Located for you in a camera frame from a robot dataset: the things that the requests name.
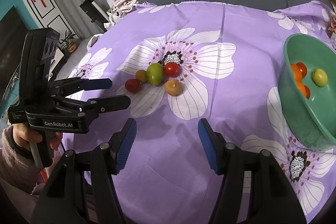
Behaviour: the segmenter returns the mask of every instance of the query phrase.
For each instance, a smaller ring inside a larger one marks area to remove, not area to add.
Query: bowl rim
[[[321,40],[319,40],[316,37],[313,37],[311,35],[308,34],[303,34],[303,33],[295,33],[290,35],[289,37],[287,37],[285,44],[283,46],[283,57],[284,57],[284,65],[285,65],[285,69],[289,70],[290,72],[290,78],[292,80],[292,82],[294,83],[294,85],[296,86],[296,82],[295,82],[295,78],[294,78],[294,74],[291,73],[290,70],[290,62],[289,62],[289,58],[288,58],[288,53],[287,53],[287,45],[290,41],[291,38],[296,37],[296,36],[304,36],[304,37],[312,37],[316,42],[320,42],[322,44],[322,47],[326,47],[327,50],[331,51],[333,54],[336,55],[336,53],[330,48],[328,47],[324,42],[322,42]],[[302,94],[302,92],[298,89],[298,87],[296,87],[296,91],[299,93],[299,96],[301,98],[301,101],[304,103],[306,109],[308,110],[308,113],[310,114],[311,118],[314,120],[315,124],[318,126],[318,128],[320,129],[320,131],[322,132],[322,134],[328,138],[330,141],[333,142],[333,145],[336,146],[336,138],[331,135],[331,133],[329,132],[329,130],[323,125],[321,124],[321,122],[319,121],[319,119],[316,117],[315,113],[313,112],[313,110],[311,109],[311,107],[308,104],[308,100],[307,98]]]

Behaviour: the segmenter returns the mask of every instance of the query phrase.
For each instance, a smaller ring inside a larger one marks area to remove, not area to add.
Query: potted plant
[[[75,44],[75,41],[70,42],[71,39],[73,39],[75,36],[74,33],[69,32],[67,34],[67,30],[65,31],[65,36],[64,39],[61,39],[62,44],[61,44],[61,50],[65,51],[67,50],[70,53],[73,53],[77,49],[77,45]]]

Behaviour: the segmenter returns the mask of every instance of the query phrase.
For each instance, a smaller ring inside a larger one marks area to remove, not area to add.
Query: teal wall
[[[36,25],[34,19],[31,17],[29,11],[27,10],[22,0],[0,0],[0,20],[13,6],[16,8],[19,16],[21,17],[22,21],[24,22],[28,30],[38,29],[38,26]],[[7,100],[1,104],[0,116],[14,102],[15,98],[19,94],[18,79],[16,79],[15,82],[16,84],[14,85],[13,89],[10,91],[7,97]]]

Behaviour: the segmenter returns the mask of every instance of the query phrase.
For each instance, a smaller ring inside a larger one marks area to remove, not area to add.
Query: purple tablecloth
[[[336,156],[333,149],[310,151],[293,136],[282,114],[277,79],[283,44],[291,34],[309,34],[331,45],[324,31],[329,16],[329,8],[316,1],[274,13],[207,2],[138,5],[70,75],[113,81],[109,90],[72,98],[127,94],[131,107],[100,115],[88,134],[66,134],[65,146],[92,150],[134,117],[137,136],[125,169],[113,177],[124,213],[139,224],[205,224],[222,178],[210,169],[198,137],[197,123],[204,117],[226,141],[244,150],[270,150],[309,222],[336,186]],[[125,90],[125,81],[137,70],[170,61],[181,66],[181,95],[169,96],[150,84],[136,95]],[[249,183],[246,173],[244,195]]]

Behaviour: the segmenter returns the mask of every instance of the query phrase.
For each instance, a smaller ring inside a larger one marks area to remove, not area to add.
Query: green tomato
[[[152,85],[161,83],[163,77],[163,67],[159,63],[150,64],[147,68],[147,80]]]
[[[313,70],[311,78],[318,86],[325,86],[328,83],[328,75],[322,69]]]

